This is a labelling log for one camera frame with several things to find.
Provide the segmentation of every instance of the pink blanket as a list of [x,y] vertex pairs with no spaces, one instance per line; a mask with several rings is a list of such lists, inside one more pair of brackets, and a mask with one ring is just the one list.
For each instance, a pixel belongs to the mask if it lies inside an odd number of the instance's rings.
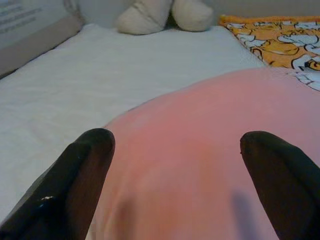
[[113,162],[97,240],[278,239],[240,154],[248,131],[273,133],[320,166],[320,92],[295,72],[228,73],[113,120]]

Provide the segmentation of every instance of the white plush toy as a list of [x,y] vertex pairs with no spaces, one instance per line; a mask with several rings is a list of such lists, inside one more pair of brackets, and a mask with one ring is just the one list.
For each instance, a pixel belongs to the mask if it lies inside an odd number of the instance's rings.
[[212,8],[201,0],[136,0],[119,16],[116,27],[125,34],[157,33],[165,28],[170,10],[177,25],[185,31],[205,31],[213,21]]

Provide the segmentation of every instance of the bed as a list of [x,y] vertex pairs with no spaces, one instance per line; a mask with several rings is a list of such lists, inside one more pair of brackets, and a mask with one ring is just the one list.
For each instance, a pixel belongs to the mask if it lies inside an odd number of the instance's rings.
[[[91,10],[85,17],[101,22]],[[131,36],[84,25],[0,80],[0,219],[84,131],[201,80],[259,67],[266,65],[222,26]]]

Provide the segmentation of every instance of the white mattress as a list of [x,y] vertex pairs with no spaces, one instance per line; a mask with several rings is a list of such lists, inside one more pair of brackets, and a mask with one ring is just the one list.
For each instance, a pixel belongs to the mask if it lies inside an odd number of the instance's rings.
[[220,26],[131,36],[86,25],[0,80],[0,221],[82,132],[156,96],[262,66]]

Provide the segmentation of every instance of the yellow blanket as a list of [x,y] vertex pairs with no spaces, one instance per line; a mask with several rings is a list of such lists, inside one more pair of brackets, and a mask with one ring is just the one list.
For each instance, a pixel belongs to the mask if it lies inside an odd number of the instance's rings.
[[320,16],[244,18],[223,15],[220,24],[272,67],[320,71]]

